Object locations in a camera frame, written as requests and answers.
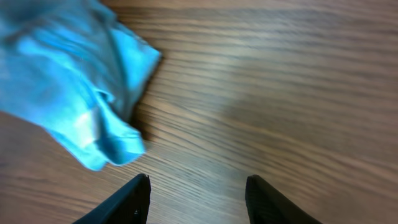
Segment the light blue printed t-shirt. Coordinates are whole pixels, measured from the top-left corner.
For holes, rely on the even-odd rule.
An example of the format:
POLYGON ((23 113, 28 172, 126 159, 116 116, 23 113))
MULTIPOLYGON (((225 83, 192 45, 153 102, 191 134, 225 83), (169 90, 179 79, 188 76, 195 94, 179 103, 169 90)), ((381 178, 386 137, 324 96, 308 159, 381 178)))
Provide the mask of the light blue printed t-shirt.
POLYGON ((145 152, 128 121, 160 58, 100 1, 1 0, 1 110, 88 169, 145 152))

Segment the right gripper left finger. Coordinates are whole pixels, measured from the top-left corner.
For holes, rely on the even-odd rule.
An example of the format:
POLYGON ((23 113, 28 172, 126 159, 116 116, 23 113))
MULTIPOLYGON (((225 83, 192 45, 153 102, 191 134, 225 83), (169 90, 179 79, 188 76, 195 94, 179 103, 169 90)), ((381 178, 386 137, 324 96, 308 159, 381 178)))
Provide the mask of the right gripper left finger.
POLYGON ((139 174, 73 224, 146 224, 151 185, 139 174))

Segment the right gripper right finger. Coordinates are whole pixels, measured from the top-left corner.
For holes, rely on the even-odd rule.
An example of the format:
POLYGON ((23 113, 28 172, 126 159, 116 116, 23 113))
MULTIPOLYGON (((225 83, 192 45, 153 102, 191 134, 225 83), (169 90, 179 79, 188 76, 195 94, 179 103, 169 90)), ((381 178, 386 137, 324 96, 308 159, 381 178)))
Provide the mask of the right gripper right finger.
POLYGON ((250 224, 321 224, 259 175, 247 178, 245 201, 250 224))

